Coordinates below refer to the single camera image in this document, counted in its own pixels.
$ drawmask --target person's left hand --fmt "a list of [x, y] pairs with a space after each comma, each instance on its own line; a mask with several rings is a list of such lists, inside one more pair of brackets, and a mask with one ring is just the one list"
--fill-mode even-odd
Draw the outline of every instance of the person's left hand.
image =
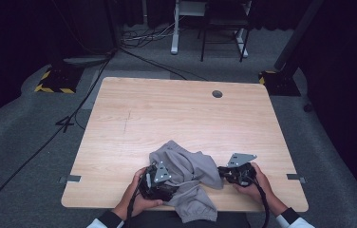
[[[132, 198], [132, 195], [134, 194], [135, 189], [137, 188], [138, 182], [140, 181], [140, 177], [145, 171], [146, 167], [143, 167], [142, 169], [138, 170], [134, 178], [132, 179], [132, 182], [128, 185], [127, 189], [124, 192], [124, 195], [122, 196], [122, 200], [119, 202], [119, 204], [112, 210], [120, 219], [126, 220], [127, 219], [127, 207], [129, 204], [129, 201]], [[163, 201], [161, 199], [144, 199], [141, 194], [138, 194], [135, 197], [134, 201], [134, 209], [132, 211], [132, 217], [137, 216], [139, 213], [141, 213], [143, 210], [152, 208], [152, 207], [157, 207], [163, 204]]]

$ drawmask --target person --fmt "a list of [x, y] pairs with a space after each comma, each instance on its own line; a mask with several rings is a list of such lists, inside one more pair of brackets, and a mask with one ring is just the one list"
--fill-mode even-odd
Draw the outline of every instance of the person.
[[[289, 228], [313, 227], [304, 219], [302, 219], [291, 207], [285, 205], [285, 203], [283, 203], [274, 194], [267, 176], [265, 176], [265, 174], [261, 171], [261, 169], [255, 162], [252, 162], [252, 166], [256, 172], [255, 178], [266, 194], [270, 211], [276, 217], [276, 220], [279, 223], [279, 225], [281, 227], [289, 227]], [[115, 228], [115, 227], [122, 228], [123, 227], [127, 217], [127, 207], [129, 201], [131, 200], [131, 197], [137, 188], [141, 174], [143, 174], [145, 168], [146, 167], [138, 170], [135, 173], [133, 180], [125, 190], [122, 196], [122, 200], [119, 202], [119, 204], [114, 209], [107, 210], [106, 212], [104, 212], [99, 218], [95, 218], [92, 221], [92, 223], [89, 224], [89, 226], [87, 226], [87, 228]], [[237, 190], [238, 193], [248, 195], [253, 200], [262, 203], [261, 195], [254, 184], [248, 187], [242, 187], [240, 185], [233, 184], [233, 188]], [[138, 194], [134, 201], [132, 217], [139, 215], [142, 211], [146, 209], [154, 208], [162, 204], [163, 202], [160, 199], [153, 199], [153, 200], [144, 199], [141, 194]], [[200, 223], [199, 226], [193, 225], [191, 227], [211, 227], [211, 224], [212, 223], [205, 223], [204, 224], [205, 226], [202, 226], [202, 223]]]

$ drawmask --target sleeve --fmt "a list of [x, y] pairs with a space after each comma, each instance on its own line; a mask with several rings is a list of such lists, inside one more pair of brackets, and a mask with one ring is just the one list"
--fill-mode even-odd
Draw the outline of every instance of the sleeve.
[[282, 228], [313, 228], [308, 222], [302, 219], [291, 207], [276, 217]]
[[86, 228], [122, 228], [124, 221], [113, 212], [107, 210], [99, 218], [95, 218]]

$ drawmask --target white desk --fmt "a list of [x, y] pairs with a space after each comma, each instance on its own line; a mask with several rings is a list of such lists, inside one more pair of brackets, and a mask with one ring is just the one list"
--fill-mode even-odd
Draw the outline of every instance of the white desk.
[[[205, 12], [205, 2], [190, 2], [190, 1], [181, 1], [176, 0], [175, 7], [175, 28], [173, 32], [172, 48], [170, 52], [172, 54], [179, 53], [179, 17], [180, 16], [203, 16]], [[243, 29], [237, 34], [236, 42], [238, 49], [243, 49], [243, 39], [241, 38], [243, 34]], [[249, 56], [247, 49], [244, 50], [243, 57], [246, 58]]]

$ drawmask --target gray floor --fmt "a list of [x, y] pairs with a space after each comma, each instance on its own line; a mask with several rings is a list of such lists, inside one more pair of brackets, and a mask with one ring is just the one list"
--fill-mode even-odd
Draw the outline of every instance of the gray floor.
[[[129, 49], [143, 58], [158, 61], [188, 80], [258, 83], [259, 71], [273, 69], [292, 31], [254, 30], [250, 36], [250, 56], [238, 62], [234, 45], [207, 47], [199, 61], [201, 42], [197, 31], [180, 34], [178, 55], [170, 54], [171, 37], [146, 47]], [[34, 92], [47, 66], [38, 69], [22, 85], [22, 96], [0, 109], [0, 186], [70, 115], [86, 95], [100, 66], [87, 68], [76, 94]], [[106, 70], [166, 71], [119, 51]], [[170, 73], [171, 79], [182, 79]], [[302, 216], [316, 227], [357, 227], [357, 182], [338, 156], [314, 112], [306, 113], [306, 81], [297, 71], [294, 79], [301, 97], [271, 97], [272, 105], [291, 152], [310, 205]], [[85, 126], [91, 109], [81, 109], [77, 122]], [[65, 186], [59, 178], [69, 174], [84, 131], [71, 126], [60, 132], [0, 193], [0, 227], [85, 227], [103, 209], [67, 209], [60, 203]], [[250, 213], [253, 227], [264, 221], [261, 213]], [[277, 227], [271, 219], [269, 227]]]

